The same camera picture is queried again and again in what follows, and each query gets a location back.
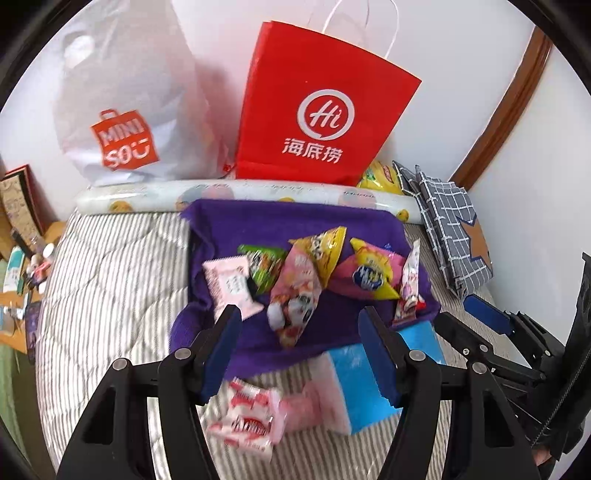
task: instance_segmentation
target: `miniso bag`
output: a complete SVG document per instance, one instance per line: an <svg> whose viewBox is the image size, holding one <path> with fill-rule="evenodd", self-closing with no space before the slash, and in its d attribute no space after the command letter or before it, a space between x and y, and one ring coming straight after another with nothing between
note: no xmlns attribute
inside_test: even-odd
<svg viewBox="0 0 591 480"><path fill-rule="evenodd" d="M62 151L93 185L232 168L168 0L94 0L64 30L54 121Z"/></svg>
<svg viewBox="0 0 591 480"><path fill-rule="evenodd" d="M263 23L242 107L237 178L357 185L420 83L337 38Z"/></svg>

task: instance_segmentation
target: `purple towel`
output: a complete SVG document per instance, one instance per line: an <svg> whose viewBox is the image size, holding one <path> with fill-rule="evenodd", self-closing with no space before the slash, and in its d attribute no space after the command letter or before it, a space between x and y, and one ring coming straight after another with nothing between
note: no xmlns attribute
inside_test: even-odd
<svg viewBox="0 0 591 480"><path fill-rule="evenodd" d="M289 239L315 235L339 225L347 227L340 260L353 254L349 243L357 237L403 256L410 253L402 223L388 212L330 205L239 200L197 200L182 214L190 222L191 238L189 304L178 314L170 334L170 351L189 346L195 336L211 326L212 299L202 262L234 257L240 244L290 248ZM431 294L427 271L421 265L419 291L427 308L417 321L433 320L440 305ZM268 305L269 295L256 298ZM392 319L393 301L360 301L323 291L295 348L283 350L267 323L266 309L246 319L225 378L248 378L296 364L331 348L359 343L357 316L373 305L383 319Z"/></svg>

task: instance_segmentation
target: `bed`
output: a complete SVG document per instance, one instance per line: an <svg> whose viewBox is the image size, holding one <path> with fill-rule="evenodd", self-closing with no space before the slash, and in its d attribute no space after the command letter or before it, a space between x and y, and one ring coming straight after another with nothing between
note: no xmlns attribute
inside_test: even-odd
<svg viewBox="0 0 591 480"><path fill-rule="evenodd" d="M428 245L422 226L405 226L409 241ZM171 325L186 305L189 227L176 213L83 216L72 214L41 312L37 384L41 424L57 469L76 423L105 371L124 356L140 364L168 354ZM465 313L446 290L433 254L421 249L434 295L453 313L508 357L509 341ZM479 294L492 303L486 289ZM448 364L463 357L439 339ZM310 379L307 362L249 379L261 387L299 392ZM225 410L226 385L198 412L203 427ZM149 399L149 427L156 478L169 478L160 434L158 405ZM447 446L450 403L443 402L428 478L440 478ZM209 442L219 476L285 480L375 479L394 436L392 416L354 436L321 427L289 434L274 449L270 464L236 453L215 439Z"/></svg>

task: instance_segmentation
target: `desk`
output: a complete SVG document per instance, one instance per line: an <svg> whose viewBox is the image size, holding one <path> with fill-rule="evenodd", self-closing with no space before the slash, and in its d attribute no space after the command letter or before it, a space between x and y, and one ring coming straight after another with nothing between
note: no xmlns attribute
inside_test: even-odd
<svg viewBox="0 0 591 480"><path fill-rule="evenodd" d="M66 228L65 222L54 222L52 223L43 238L48 244L57 244L58 240L64 233ZM25 269L28 265L28 260L25 260L23 265L23 269ZM23 295L17 294L15 291L10 291L7 293L0 293L0 307L9 307L12 303L13 306L22 308L22 302L24 301L24 294ZM43 296L39 294L37 289L33 290L31 298L29 298L29 303L34 301L40 301L43 299ZM27 353L27 334L25 331L25 321L24 320L16 320L15 322L15 330L12 335L6 335L4 333L0 333L0 343L5 343L8 346L11 346L15 350L18 350L22 353Z"/></svg>

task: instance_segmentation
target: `red paper bag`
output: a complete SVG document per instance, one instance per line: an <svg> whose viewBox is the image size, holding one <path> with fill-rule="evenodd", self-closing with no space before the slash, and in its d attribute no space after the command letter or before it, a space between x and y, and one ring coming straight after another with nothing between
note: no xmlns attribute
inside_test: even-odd
<svg viewBox="0 0 591 480"><path fill-rule="evenodd" d="M356 185L420 83L337 38L263 23L242 107L237 178Z"/></svg>

